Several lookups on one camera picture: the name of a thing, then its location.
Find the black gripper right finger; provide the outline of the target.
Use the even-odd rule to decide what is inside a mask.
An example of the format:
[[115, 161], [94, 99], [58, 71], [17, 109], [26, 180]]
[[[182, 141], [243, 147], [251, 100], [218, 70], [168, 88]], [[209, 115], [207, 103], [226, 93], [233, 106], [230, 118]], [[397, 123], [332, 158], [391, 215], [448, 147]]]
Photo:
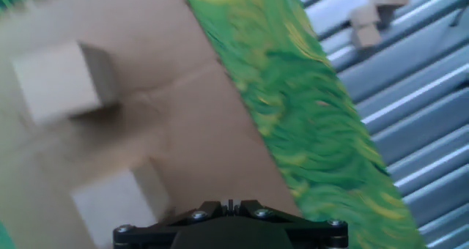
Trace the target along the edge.
[[349, 247], [349, 227], [343, 220], [310, 221], [263, 206], [257, 200], [233, 202], [232, 215], [272, 223], [286, 234], [293, 248]]

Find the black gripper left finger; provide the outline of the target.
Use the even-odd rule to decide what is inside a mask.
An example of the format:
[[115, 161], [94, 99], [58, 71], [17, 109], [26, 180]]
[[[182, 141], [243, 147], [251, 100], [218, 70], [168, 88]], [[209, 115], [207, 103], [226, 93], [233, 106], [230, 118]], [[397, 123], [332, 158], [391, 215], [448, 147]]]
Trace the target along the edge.
[[131, 224], [113, 230], [113, 249], [171, 248], [179, 232], [186, 227], [222, 218], [230, 213], [230, 201], [205, 201], [199, 208], [171, 216], [148, 227]]

